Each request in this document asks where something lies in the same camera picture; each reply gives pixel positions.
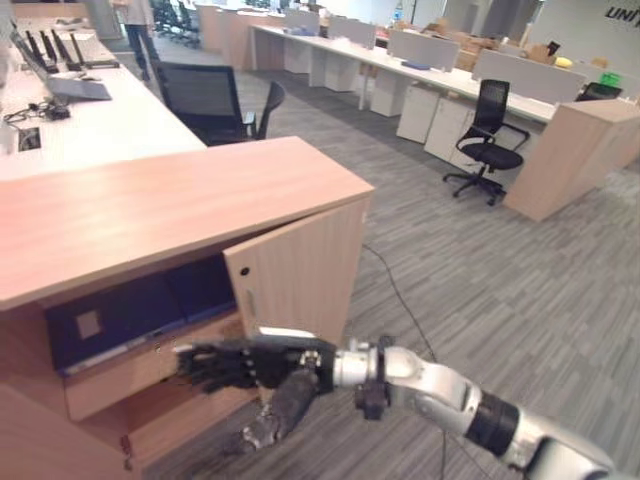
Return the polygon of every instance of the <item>black cable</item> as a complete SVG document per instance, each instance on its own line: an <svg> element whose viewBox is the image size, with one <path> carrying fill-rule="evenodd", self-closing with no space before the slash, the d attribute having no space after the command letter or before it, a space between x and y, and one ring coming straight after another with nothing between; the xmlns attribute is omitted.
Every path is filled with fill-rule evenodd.
<svg viewBox="0 0 640 480"><path fill-rule="evenodd" d="M438 363L438 358L436 357L436 354L433 351L433 348L431 348L431 343L429 343L429 340L427 339L427 336L424 334L424 330L422 330L422 327L418 323L418 319L415 317L415 315L413 314L411 309L407 306L407 303L404 301L404 298L402 298L402 295L400 295L400 291L398 290L398 286L396 285L396 281L393 278L393 275L391 274L391 269L389 268L389 265L387 264L386 260L382 257L382 255L380 255L378 252L376 252L373 248L371 248L366 243L363 243L362 246L364 247L365 250L369 250L376 257L378 257L378 259L384 265L384 268L387 270L387 276L389 277L389 280L391 281L391 286L393 287L393 290L396 292L396 297L398 297L398 300L400 300L400 303L404 307L405 311L409 314L409 316L411 317L411 320L413 320L414 325L416 326L416 328L420 332L420 336L422 337L422 340L424 341L424 344L427 346L427 350L429 351L429 355L431 355L431 359L435 363Z"/></svg>
<svg viewBox="0 0 640 480"><path fill-rule="evenodd" d="M433 359L433 361L435 363L438 363L436 354L433 351L433 348L431 347L431 343L429 342L429 339L425 335L424 330L422 330L422 327L420 326L420 323L418 322L418 319L413 314L413 312L411 311L411 309L407 305L407 302L405 302L404 298L400 294L400 290L398 289L398 286L396 285L396 281L393 278L393 273L391 272L391 268L389 268L389 264L386 262L386 260L384 259L384 257L381 254L379 254L376 250L374 250L372 247L370 247L366 243L363 243L362 247L365 250L368 250L369 252L374 254L378 258L378 260L380 260L380 262L382 262L382 264L384 265L384 268L387 271L387 276L389 277L389 281L391 283L391 286L393 287L393 291L395 292L396 297L398 298L398 300L400 301L400 303L404 307L404 309L407 312L407 314L409 315L409 317L411 317L411 320L413 320L413 323L416 326L418 332L420 332L420 336L422 337L422 340L424 341L424 344L426 345L427 350L429 351L429 354L431 355L431 358ZM446 470L447 470L447 432L444 429L441 429L441 430L442 430L442 449L441 449L442 457L441 457L441 461L440 461L440 480L445 480L445 475L446 475ZM478 468L478 470L480 470L482 472L482 474L486 478L488 478L489 480L492 480L491 479L491 475L489 475L486 472L486 470L480 466L478 461L467 451L466 448L464 448L464 445L462 445L462 443L460 443L458 441L458 439L455 438L455 437L453 437L453 441L458 445L460 450L462 450L462 452L474 463L474 465Z"/></svg>

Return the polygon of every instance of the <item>person's leg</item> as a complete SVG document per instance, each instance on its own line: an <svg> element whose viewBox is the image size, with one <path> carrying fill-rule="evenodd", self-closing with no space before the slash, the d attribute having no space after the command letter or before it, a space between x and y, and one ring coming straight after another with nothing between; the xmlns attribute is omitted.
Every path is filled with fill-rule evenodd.
<svg viewBox="0 0 640 480"><path fill-rule="evenodd" d="M149 54L149 59L160 60L158 51L156 50L156 47L153 44L153 38L151 38L151 35L149 35L148 26L146 25L142 26L142 30L140 31L140 37L142 37L142 42L144 43L144 47L147 49L147 53Z"/></svg>
<svg viewBox="0 0 640 480"><path fill-rule="evenodd" d="M142 44L140 43L140 27L146 28L144 25L125 25L124 28L127 31L127 37L129 37L129 45L133 50L136 57L136 63L142 69L142 72L147 71L147 62L144 59L144 52L142 51Z"/></svg>

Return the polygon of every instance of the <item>chair base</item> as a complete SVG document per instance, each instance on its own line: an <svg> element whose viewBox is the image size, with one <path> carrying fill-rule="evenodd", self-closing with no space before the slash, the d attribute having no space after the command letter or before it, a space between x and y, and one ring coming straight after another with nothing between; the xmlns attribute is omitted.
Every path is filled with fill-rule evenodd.
<svg viewBox="0 0 640 480"><path fill-rule="evenodd" d="M478 173L448 173L447 175L442 177L442 181L446 182L450 178L466 180L466 182L460 188L453 192L454 197L459 197L460 193L467 188L477 186L489 195L487 205L493 206L496 204L496 200L499 197L504 196L506 192L502 189L502 185L500 185L498 182L494 182L493 180L485 178L483 176L484 172L485 168L483 167Z"/></svg>

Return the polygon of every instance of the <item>person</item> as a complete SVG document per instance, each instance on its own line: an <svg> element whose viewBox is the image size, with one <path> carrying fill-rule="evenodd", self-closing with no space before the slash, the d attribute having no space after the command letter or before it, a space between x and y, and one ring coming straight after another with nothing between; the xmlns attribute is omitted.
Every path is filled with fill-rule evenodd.
<svg viewBox="0 0 640 480"><path fill-rule="evenodd" d="M113 6L120 12L122 23L129 38L129 45L136 57L136 63L142 70L142 80L148 82L149 69L144 58L142 44L147 49L150 60L160 60L156 47L153 45L153 12L149 0L114 0Z"/></svg>

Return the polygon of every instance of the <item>chair armrest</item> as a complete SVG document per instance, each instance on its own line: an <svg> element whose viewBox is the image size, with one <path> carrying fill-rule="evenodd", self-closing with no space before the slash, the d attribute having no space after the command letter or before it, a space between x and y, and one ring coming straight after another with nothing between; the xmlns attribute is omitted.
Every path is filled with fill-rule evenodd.
<svg viewBox="0 0 640 480"><path fill-rule="evenodd" d="M510 128L511 130L513 130L514 132L518 132L520 133L524 138L522 139L522 141L520 143L518 143L518 145L515 146L515 148L513 149L513 151L515 152L516 150L518 150L522 145L524 145L530 138L531 138L531 134L529 132L527 132L526 130L523 130L521 128L518 128L514 125L511 125L509 123L503 123L502 124L503 127L507 127Z"/></svg>
<svg viewBox="0 0 640 480"><path fill-rule="evenodd" d="M258 128L256 126L256 113L255 112L247 112L244 116L244 120L242 121L244 126L249 129L249 135L252 138L255 138L258 135Z"/></svg>
<svg viewBox="0 0 640 480"><path fill-rule="evenodd" d="M480 135L482 135L483 137L485 137L483 143L493 144L493 143L496 142L496 137L495 137L495 135L493 133L491 133L491 132L489 132L487 130L484 130L484 129L480 128L480 127L476 127L475 125L471 125L471 127L469 127L469 130L467 130L467 133L465 133L464 136L460 140L458 140L456 142L456 148L458 150L460 150L460 144L465 140L468 140L470 138L479 138L480 135L478 135L477 137L473 137L472 136L472 134L475 133L475 132L477 132Z"/></svg>

